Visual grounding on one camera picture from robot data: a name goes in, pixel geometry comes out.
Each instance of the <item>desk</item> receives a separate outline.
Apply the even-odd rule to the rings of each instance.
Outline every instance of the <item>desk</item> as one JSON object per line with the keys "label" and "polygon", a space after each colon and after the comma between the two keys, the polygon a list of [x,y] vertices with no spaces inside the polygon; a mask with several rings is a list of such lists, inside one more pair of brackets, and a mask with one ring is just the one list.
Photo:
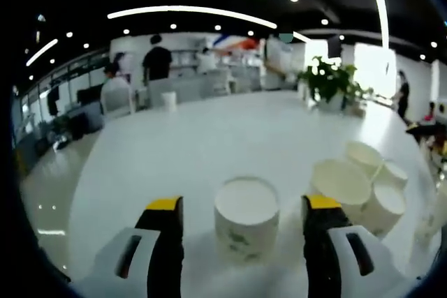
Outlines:
{"label": "desk", "polygon": [[[342,157],[348,140],[372,145],[409,175],[408,210],[383,240],[396,267],[408,272],[414,229],[435,187],[405,129],[393,111],[373,103],[364,119],[343,117],[306,110],[287,91],[214,98],[179,105],[176,113],[148,110],[113,120],[99,135],[74,195],[69,274],[87,274],[100,248],[134,226],[152,200],[183,195],[183,298],[307,297],[300,196],[309,190],[315,162]],[[234,270],[215,255],[214,195],[225,180],[247,174],[277,189],[279,236],[273,265]],[[418,267],[433,261],[439,244],[440,234]]]}

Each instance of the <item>white tabletop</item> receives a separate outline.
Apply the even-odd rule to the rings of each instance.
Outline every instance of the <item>white tabletop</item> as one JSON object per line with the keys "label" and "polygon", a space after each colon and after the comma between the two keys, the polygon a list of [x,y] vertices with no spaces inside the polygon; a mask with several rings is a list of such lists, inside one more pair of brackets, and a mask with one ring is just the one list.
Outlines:
{"label": "white tabletop", "polygon": [[[409,176],[407,211],[383,240],[396,267],[414,275],[413,233],[434,186],[416,141],[391,110],[368,106],[366,117],[309,111],[293,92],[213,98],[177,112],[143,111],[108,123],[98,137],[76,189],[69,222],[70,275],[85,276],[96,253],[122,228],[133,227],[152,200],[184,196],[182,296],[306,297],[300,196],[312,166],[343,156],[348,140],[363,141],[394,160]],[[278,191],[281,205],[272,265],[234,270],[215,255],[214,195],[225,180],[254,175]],[[429,253],[419,255],[427,269]]]}

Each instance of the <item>glossy floor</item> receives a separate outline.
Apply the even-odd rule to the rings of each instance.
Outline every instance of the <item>glossy floor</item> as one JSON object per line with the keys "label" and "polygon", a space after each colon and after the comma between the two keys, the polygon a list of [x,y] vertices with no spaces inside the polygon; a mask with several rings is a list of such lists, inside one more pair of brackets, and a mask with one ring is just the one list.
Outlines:
{"label": "glossy floor", "polygon": [[68,218],[73,194],[99,133],[61,151],[50,149],[21,184],[22,198],[39,244],[53,264],[68,274]]}

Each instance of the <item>ceiling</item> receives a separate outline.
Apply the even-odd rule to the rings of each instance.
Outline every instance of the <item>ceiling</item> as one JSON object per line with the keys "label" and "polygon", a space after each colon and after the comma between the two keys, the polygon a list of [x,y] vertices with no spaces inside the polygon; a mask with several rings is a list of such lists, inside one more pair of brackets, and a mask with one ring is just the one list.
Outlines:
{"label": "ceiling", "polygon": [[[146,13],[107,19],[107,14],[115,11],[162,5],[205,6],[253,15],[277,23],[276,32],[290,28],[294,31],[333,28],[380,32],[375,0],[299,0],[297,3],[290,0],[17,0],[20,18],[16,22],[16,42],[20,54],[15,83],[19,90],[26,89],[32,85],[28,80],[31,74],[36,81],[53,68],[86,52],[84,43],[89,43],[89,50],[107,46],[111,39],[122,36],[124,29],[139,35],[171,31],[171,23],[177,24],[177,31],[214,31],[214,25],[220,24],[222,33],[245,35],[248,30],[255,31],[255,36],[274,33],[258,24],[199,13]],[[386,0],[386,5],[390,35],[420,46],[427,54],[427,61],[447,59],[446,27],[428,0]],[[46,22],[37,20],[39,14],[44,15]],[[325,18],[330,22],[323,27],[321,20]],[[36,30],[41,32],[39,44],[35,40]],[[66,37],[68,31],[73,32],[72,38]],[[59,39],[55,47],[30,67],[24,66],[31,55],[54,38]],[[356,40],[346,37],[348,43]],[[439,47],[433,50],[431,41],[438,42]],[[50,64],[51,59],[56,60],[54,64]]]}

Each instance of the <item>paper cup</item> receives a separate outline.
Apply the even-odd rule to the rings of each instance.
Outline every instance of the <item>paper cup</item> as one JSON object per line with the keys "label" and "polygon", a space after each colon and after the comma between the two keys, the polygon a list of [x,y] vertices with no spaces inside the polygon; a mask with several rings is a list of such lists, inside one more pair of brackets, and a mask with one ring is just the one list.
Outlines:
{"label": "paper cup", "polygon": [[314,166],[311,185],[314,191],[338,201],[350,221],[358,221],[361,207],[371,195],[366,174],[348,161],[329,159]]}
{"label": "paper cup", "polygon": [[390,181],[374,182],[371,198],[362,207],[361,216],[354,224],[382,238],[392,230],[405,209],[403,188]]}
{"label": "paper cup", "polygon": [[392,161],[384,161],[374,177],[374,183],[391,184],[402,190],[405,189],[407,182],[406,172]]}
{"label": "paper cup", "polygon": [[359,141],[346,144],[346,157],[358,167],[369,179],[372,179],[383,163],[381,154],[373,147]]}
{"label": "paper cup", "polygon": [[214,201],[217,246],[237,265],[264,262],[272,255],[279,222],[276,191],[256,177],[227,181]]}
{"label": "paper cup", "polygon": [[177,110],[177,94],[175,92],[165,92],[161,94],[165,109],[170,112]]}
{"label": "paper cup", "polygon": [[447,224],[447,182],[443,181],[430,209],[430,215],[419,224],[416,236],[429,242],[445,224]]}

